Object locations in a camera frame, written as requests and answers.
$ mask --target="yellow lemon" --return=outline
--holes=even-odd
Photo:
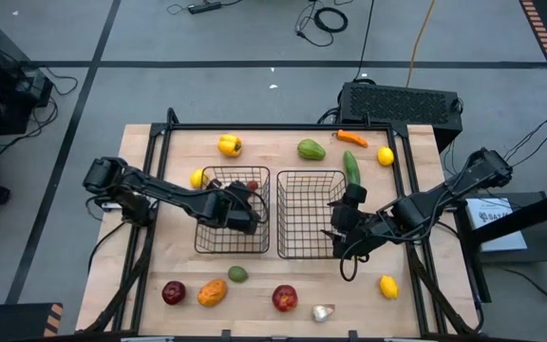
[[[394,162],[394,152],[389,147],[381,147],[377,152],[377,159],[383,166],[391,165]]]
[[[201,189],[201,186],[205,184],[208,181],[208,177],[204,175],[204,169],[198,169],[194,171],[193,174],[191,174],[191,186],[194,187],[194,189]]]
[[[396,285],[396,280],[389,275],[384,275],[379,281],[379,287],[381,288],[381,293],[387,299],[396,299],[398,298],[398,285]]]

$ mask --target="garlic bulb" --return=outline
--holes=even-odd
[[[334,305],[316,305],[311,309],[311,318],[316,322],[324,322],[334,312]]]

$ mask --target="wire basket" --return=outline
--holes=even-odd
[[[270,170],[263,166],[208,166],[204,175],[209,181],[217,179],[226,184],[232,181],[241,181],[247,184],[256,181],[258,188],[255,192],[260,195],[266,207],[257,196],[248,198],[261,219],[270,217]],[[253,235],[229,228],[214,229],[202,224],[196,227],[194,247],[198,253],[227,254],[227,253],[265,253],[270,248],[270,221],[258,223]]]
[[[282,171],[277,174],[277,253],[282,258],[332,258],[328,203],[343,197],[340,171]]]

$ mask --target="wooden table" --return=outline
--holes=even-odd
[[[149,125],[126,127],[120,156],[129,164],[142,167],[149,129]],[[218,152],[218,137],[223,133],[237,134],[244,141],[239,158],[227,159]],[[363,337],[419,336],[403,245],[387,243],[373,251],[370,262],[360,264],[358,276],[351,283],[339,275],[339,260],[287,260],[280,258],[276,251],[275,178],[281,170],[343,170],[343,152],[350,150],[358,161],[362,185],[368,190],[367,202],[361,205],[361,210],[374,212],[396,199],[391,168],[381,166],[375,159],[378,148],[387,145],[387,135],[378,131],[358,133],[368,140],[368,148],[339,142],[331,131],[173,131],[166,181],[189,187],[191,173],[209,165],[263,165],[271,170],[270,249],[257,255],[198,254],[194,249],[195,220],[179,208],[161,205],[140,334],[217,336],[221,330],[229,329],[234,336],[344,337],[349,330],[356,330]],[[410,126],[409,136],[418,181],[424,191],[443,181],[438,149],[430,126]],[[305,138],[314,139],[327,150],[323,161],[299,159],[296,146]],[[402,142],[397,138],[396,143],[400,151],[396,162],[402,166],[404,187],[410,193]],[[160,145],[154,156],[159,154]],[[152,174],[157,170],[157,159]],[[454,226],[450,214],[443,214],[442,221]],[[105,214],[99,238],[119,222],[120,213]],[[95,256],[77,329],[88,326],[117,291],[129,231],[129,228],[121,230]],[[430,241],[441,290],[466,323],[476,326],[478,319],[460,243],[440,227],[434,228]],[[199,288],[210,279],[225,278],[233,265],[244,267],[250,274],[249,280],[243,284],[228,281],[230,289],[221,304],[214,308],[201,307],[196,301]],[[381,295],[378,282],[383,275],[396,279],[400,287],[397,300]],[[168,306],[161,300],[160,293],[164,284],[173,279],[186,285],[187,297],[182,304]],[[291,284],[298,292],[299,305],[291,313],[279,313],[272,305],[272,291],[280,284]],[[132,292],[127,298],[124,327],[129,327],[134,299]],[[425,287],[424,301],[429,329],[435,331],[431,299]],[[311,307],[317,304],[336,306],[328,322],[311,321]]]

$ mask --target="gray floor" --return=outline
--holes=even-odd
[[[0,0],[0,27],[31,59],[90,61],[111,3]],[[335,35],[331,47],[317,48],[292,31],[305,1],[246,0],[197,16],[169,15],[165,9],[172,3],[122,0],[103,60],[355,61],[368,11],[367,1],[342,7],[349,28]],[[425,0],[377,0],[366,59],[409,60],[427,6]],[[313,39],[328,39],[316,30],[306,32]],[[545,61],[516,0],[439,0],[418,60]],[[86,75],[81,68],[53,71],[82,82]],[[126,124],[161,122],[168,106],[184,123],[314,123],[355,72],[353,67],[99,68],[20,302],[62,301],[63,332],[73,331],[99,227],[85,212],[88,194],[81,180],[93,158],[117,154]],[[363,73],[382,85],[403,86],[407,69],[365,68]],[[57,83],[67,87],[65,81]],[[411,85],[453,90],[463,98],[458,166],[481,146],[504,152],[547,117],[547,69],[417,69]],[[0,207],[0,303],[8,295],[81,87],[57,98],[60,117],[42,136],[19,142],[0,158],[0,183],[13,192],[10,203]],[[517,160],[544,136],[533,138]],[[516,169],[504,190],[547,192],[547,144]],[[520,269],[547,288],[547,264]],[[495,269],[486,273],[494,302],[484,305],[484,330],[499,337],[547,340],[547,298],[514,275]]]

